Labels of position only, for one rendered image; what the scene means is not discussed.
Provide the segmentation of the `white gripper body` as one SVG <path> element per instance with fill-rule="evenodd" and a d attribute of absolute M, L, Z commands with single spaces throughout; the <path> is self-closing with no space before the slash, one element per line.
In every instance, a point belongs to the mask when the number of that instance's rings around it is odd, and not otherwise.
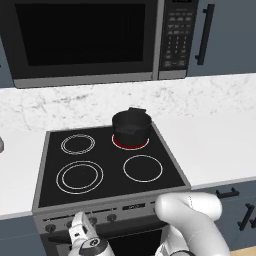
<path fill-rule="evenodd" d="M 75 214 L 69 228 L 69 236 L 73 246 L 97 237 L 94 227 L 84 212 Z"/>

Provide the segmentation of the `black and grey stove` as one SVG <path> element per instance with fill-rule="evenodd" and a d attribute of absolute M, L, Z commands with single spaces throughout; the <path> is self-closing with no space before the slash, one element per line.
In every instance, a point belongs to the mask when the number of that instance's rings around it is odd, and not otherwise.
<path fill-rule="evenodd" d="M 134 150 L 118 147 L 110 126 L 51 131 L 45 136 L 32 213 L 40 236 L 68 232 L 66 223 L 80 211 L 99 225 L 114 223 L 107 221 L 110 214 L 117 215 L 115 222 L 156 222 L 156 198 L 189 189 L 155 127 L 147 144 Z M 53 233 L 45 230 L 48 224 L 56 226 Z"/>

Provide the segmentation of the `black oven door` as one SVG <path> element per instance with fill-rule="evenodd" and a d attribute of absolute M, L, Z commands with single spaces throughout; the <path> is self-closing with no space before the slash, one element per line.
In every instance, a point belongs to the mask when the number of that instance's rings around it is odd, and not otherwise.
<path fill-rule="evenodd" d="M 137 220 L 114 223 L 125 224 L 126 222 L 132 222 L 135 225 L 145 225 L 146 223 L 157 223 L 162 221 L 153 222 L 146 218 L 139 218 Z M 109 242 L 115 256 L 154 256 L 162 241 L 164 227 L 161 229 L 105 239 Z M 50 236 L 62 235 L 64 232 L 67 231 L 42 234 L 40 236 L 47 256 L 68 256 L 68 253 L 72 249 L 71 243 L 60 244 L 48 241 Z"/>

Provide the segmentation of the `blue-grey cupboard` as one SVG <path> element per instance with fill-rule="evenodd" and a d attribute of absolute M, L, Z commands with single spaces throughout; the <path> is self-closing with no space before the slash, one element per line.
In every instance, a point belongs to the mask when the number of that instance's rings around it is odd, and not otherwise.
<path fill-rule="evenodd" d="M 32 216 L 0 220 L 0 256 L 46 256 Z"/>
<path fill-rule="evenodd" d="M 0 88 L 12 88 L 13 86 L 14 82 L 0 37 Z"/>

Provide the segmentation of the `black cooking pot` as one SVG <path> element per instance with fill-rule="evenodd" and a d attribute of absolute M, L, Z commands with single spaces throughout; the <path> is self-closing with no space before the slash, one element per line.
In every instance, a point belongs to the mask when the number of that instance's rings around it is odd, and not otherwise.
<path fill-rule="evenodd" d="M 145 109 L 130 107 L 112 117 L 114 142 L 126 149 L 142 147 L 149 139 L 152 118 Z"/>

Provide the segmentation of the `blue-grey cupboard door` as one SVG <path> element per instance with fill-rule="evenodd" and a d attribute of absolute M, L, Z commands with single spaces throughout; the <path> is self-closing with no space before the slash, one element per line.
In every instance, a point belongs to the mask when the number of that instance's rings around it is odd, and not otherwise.
<path fill-rule="evenodd" d="M 199 66 L 199 15 L 209 3 L 215 11 L 205 61 Z M 187 76 L 243 73 L 256 73 L 256 0 L 199 0 Z"/>
<path fill-rule="evenodd" d="M 256 217 L 256 198 L 251 197 L 224 202 L 222 216 L 216 222 L 231 251 L 256 246 L 256 228 L 251 228 L 249 221 L 243 231 L 240 231 L 238 226 L 238 222 L 247 212 L 246 203 L 255 206 L 250 217 L 250 219 L 254 219 Z"/>

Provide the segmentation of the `blue-grey drawer front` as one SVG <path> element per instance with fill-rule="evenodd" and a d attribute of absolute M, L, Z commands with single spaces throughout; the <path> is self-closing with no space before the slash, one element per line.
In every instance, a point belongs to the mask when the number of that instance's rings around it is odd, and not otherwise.
<path fill-rule="evenodd" d="M 221 186 L 214 187 L 205 187 L 193 189 L 193 192 L 205 192 L 209 194 L 216 195 L 216 190 L 219 190 L 221 193 L 230 192 L 231 188 L 234 187 L 237 191 L 240 192 L 239 196 L 223 198 L 221 201 L 231 201 L 242 198 L 256 197 L 256 181 L 247 181 L 247 182 L 239 182 L 233 184 L 226 184 Z"/>

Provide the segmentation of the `black microwave door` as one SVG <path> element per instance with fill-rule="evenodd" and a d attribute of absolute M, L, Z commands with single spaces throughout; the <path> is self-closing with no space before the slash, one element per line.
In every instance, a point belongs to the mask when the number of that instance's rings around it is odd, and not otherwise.
<path fill-rule="evenodd" d="M 147 81 L 158 0 L 0 0 L 17 88 Z"/>

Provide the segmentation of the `black and silver microwave oven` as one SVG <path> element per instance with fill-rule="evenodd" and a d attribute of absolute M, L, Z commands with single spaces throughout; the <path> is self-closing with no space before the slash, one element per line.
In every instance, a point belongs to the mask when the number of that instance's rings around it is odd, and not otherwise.
<path fill-rule="evenodd" d="M 198 0 L 158 0 L 152 80 L 182 79 L 188 70 Z"/>

